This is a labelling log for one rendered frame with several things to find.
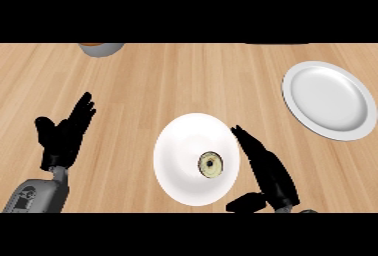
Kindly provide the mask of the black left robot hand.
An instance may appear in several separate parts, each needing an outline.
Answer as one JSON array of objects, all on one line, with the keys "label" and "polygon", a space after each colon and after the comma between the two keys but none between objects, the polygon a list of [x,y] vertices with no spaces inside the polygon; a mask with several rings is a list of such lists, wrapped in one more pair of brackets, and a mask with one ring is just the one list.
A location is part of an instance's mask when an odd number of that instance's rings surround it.
[{"label": "black left robot hand", "polygon": [[68,169],[77,159],[83,136],[87,131],[96,109],[92,94],[86,92],[75,104],[69,117],[55,124],[47,117],[34,121],[38,143],[43,146],[40,168],[49,171],[61,166]]}]

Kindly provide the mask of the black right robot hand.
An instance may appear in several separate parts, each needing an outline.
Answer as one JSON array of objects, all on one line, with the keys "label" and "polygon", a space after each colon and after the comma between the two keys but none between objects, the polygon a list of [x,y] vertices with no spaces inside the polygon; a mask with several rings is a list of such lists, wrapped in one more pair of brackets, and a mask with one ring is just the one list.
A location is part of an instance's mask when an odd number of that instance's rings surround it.
[{"label": "black right robot hand", "polygon": [[235,213],[254,213],[270,204],[276,212],[289,212],[300,204],[294,181],[287,168],[261,142],[236,126],[230,128],[248,158],[260,192],[250,192],[226,205]]}]

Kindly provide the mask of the white rimmed plate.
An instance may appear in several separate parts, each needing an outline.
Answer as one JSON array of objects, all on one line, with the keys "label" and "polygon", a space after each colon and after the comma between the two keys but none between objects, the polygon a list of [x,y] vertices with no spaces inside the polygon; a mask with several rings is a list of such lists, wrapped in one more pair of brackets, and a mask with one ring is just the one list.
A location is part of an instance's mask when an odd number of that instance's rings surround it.
[{"label": "white rimmed plate", "polygon": [[337,65],[304,61],[287,71],[282,98],[303,126],[337,141],[365,138],[377,126],[377,104],[356,76]]}]

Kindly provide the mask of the grey bowl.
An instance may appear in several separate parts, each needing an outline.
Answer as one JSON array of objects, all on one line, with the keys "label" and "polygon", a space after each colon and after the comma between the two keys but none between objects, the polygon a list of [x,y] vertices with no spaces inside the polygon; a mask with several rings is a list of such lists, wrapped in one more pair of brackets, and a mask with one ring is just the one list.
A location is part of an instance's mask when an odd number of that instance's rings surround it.
[{"label": "grey bowl", "polygon": [[123,43],[80,44],[83,52],[98,58],[111,56],[123,46]]}]

